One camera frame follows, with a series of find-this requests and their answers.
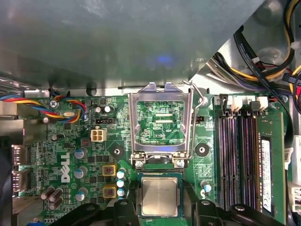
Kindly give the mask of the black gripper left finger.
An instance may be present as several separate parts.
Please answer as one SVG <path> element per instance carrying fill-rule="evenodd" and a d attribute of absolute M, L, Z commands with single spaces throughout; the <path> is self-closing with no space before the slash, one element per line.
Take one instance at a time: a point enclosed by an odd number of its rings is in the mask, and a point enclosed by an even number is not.
<path fill-rule="evenodd" d="M 53 226 L 140 226 L 136 213 L 138 182 L 131 181 L 125 199 L 113 201 L 105 209 L 86 203 L 72 210 L 51 225 Z"/>

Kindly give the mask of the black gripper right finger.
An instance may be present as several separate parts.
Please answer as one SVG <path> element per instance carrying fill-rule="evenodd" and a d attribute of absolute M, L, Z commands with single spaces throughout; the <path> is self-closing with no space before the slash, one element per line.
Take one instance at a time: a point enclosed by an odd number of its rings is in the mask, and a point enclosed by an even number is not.
<path fill-rule="evenodd" d="M 244 204 L 234 204 L 223 210 L 214 202 L 199 199 L 192 185 L 183 180 L 183 214 L 190 226 L 278 226 L 274 218 Z"/>

